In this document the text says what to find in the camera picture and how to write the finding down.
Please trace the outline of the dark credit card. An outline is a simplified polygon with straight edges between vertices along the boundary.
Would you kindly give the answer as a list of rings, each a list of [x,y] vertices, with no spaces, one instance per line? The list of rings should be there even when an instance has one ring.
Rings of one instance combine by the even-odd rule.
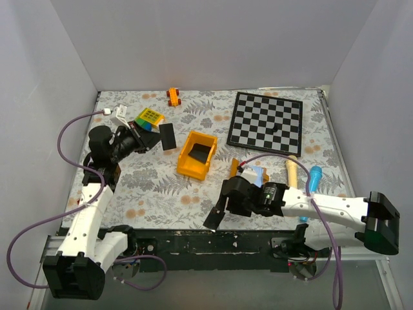
[[[203,226],[215,232],[225,216],[225,212],[217,207],[213,207],[203,222]]]
[[[188,156],[205,164],[207,162],[211,147],[199,143],[193,144]]]
[[[163,123],[159,126],[161,144],[164,151],[176,148],[176,138],[172,123]]]

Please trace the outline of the tan leather card holder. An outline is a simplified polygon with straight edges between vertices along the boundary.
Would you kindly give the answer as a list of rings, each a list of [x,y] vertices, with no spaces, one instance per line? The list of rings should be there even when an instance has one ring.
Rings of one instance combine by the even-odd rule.
[[[259,166],[242,166],[243,170],[238,169],[239,160],[233,158],[229,178],[234,176],[241,176],[250,183],[254,184],[257,187],[261,187],[263,184],[269,181],[269,176],[267,174],[267,169]]]

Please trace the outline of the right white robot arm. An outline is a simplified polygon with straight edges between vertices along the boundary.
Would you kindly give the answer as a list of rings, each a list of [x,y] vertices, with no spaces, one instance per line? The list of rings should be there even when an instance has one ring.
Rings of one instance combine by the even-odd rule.
[[[249,217],[304,216],[325,220],[327,227],[296,227],[294,239],[285,246],[288,254],[308,256],[331,245],[364,246],[384,255],[399,252],[400,213],[380,192],[367,198],[340,198],[323,194],[307,196],[282,183],[267,182],[258,187],[240,176],[225,180],[216,206],[203,225],[216,231],[226,212]]]

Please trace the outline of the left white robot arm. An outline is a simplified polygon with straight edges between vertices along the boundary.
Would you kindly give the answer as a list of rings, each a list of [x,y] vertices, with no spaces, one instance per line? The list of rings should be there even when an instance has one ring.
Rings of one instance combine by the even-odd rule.
[[[105,210],[114,195],[121,160],[133,152],[144,154],[161,136],[131,121],[116,132],[105,125],[88,133],[89,153],[81,189],[82,209],[53,256],[46,256],[43,272],[54,298],[97,300],[103,292],[105,275],[116,262],[138,261],[142,248],[128,225],[113,226],[98,238]]]

